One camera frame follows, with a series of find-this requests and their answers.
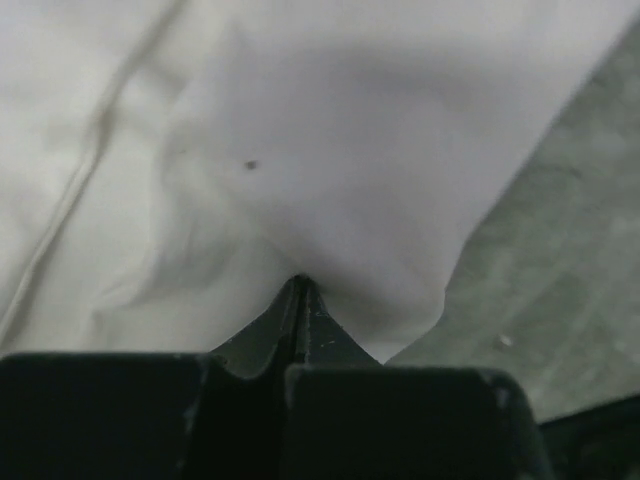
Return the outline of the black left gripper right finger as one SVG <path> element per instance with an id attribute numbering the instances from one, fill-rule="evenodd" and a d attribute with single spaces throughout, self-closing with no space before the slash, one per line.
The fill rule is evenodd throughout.
<path id="1" fill-rule="evenodd" d="M 296 360 L 287 370 L 291 479 L 550 479 L 527 397 L 507 373 L 385 367 L 301 282 Z"/>

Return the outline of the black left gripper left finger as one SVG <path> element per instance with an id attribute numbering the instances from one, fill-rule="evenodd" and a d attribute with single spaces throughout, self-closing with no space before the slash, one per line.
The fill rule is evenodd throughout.
<path id="1" fill-rule="evenodd" d="M 300 282 L 206 353 L 1 361 L 5 479 L 274 479 Z"/>

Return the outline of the white t-shirt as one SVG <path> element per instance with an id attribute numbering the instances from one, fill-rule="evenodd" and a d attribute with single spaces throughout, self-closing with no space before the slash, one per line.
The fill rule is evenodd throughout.
<path id="1" fill-rule="evenodd" d="M 304 274 L 378 361 L 635 1 L 5 1 L 1 350 L 208 351 Z"/>

